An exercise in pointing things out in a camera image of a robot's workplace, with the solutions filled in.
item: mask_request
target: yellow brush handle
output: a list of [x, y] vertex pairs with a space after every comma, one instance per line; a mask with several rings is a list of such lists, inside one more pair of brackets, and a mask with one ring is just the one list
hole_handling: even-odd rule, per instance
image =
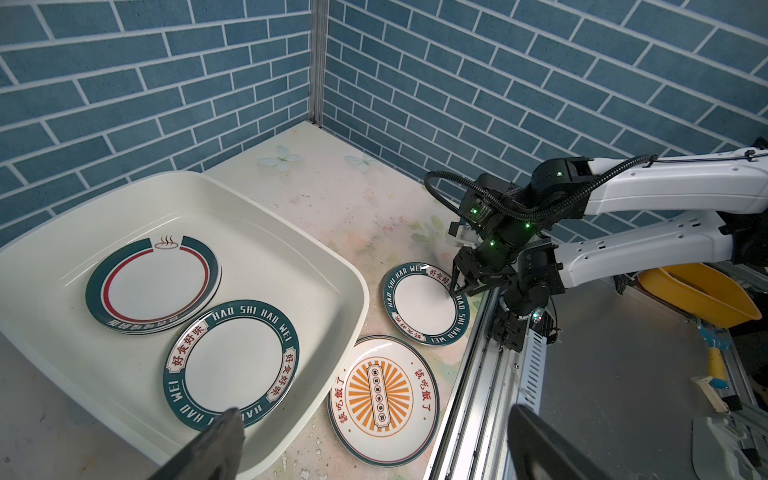
[[710, 385], [716, 389], [724, 389], [728, 386], [728, 375], [725, 373], [725, 362], [717, 347], [710, 347]]

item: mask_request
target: orange sunburst pattern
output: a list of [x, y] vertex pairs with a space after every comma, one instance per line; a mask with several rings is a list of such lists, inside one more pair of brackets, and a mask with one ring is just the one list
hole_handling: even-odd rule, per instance
[[402, 368], [391, 360], [373, 357], [352, 368], [346, 384], [346, 400], [355, 425], [371, 436], [386, 437], [400, 431], [408, 422], [413, 391]]

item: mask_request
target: robotic arm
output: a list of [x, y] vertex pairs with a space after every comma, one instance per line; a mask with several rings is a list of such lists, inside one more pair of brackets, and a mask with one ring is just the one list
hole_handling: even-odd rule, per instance
[[[435, 190], [433, 178], [467, 187], [458, 207]], [[474, 295], [505, 289], [505, 314], [492, 330], [507, 346], [509, 323], [535, 316], [551, 295], [590, 280], [680, 263], [768, 265], [763, 139], [755, 147], [694, 157], [555, 158], [539, 165], [525, 188], [491, 174], [473, 182], [433, 171], [424, 180], [427, 190], [461, 217], [449, 229], [464, 245], [453, 260], [451, 290]], [[622, 210], [686, 211], [584, 242], [558, 244], [542, 232], [564, 218]]]

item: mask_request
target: yellow basket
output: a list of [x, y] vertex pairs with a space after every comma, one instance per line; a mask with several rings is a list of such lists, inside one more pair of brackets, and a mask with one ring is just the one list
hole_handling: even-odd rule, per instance
[[763, 317], [738, 283], [702, 263], [645, 270], [637, 279], [648, 292], [721, 328]]

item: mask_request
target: tiled wall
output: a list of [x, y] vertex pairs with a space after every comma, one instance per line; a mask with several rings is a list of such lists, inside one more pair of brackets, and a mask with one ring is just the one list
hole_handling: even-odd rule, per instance
[[[324, 127], [421, 179], [768, 137], [765, 0], [331, 0]], [[454, 198], [462, 192], [441, 180]], [[677, 212], [564, 220], [573, 241]]]
[[0, 245], [306, 118], [309, 0], [3, 2]]

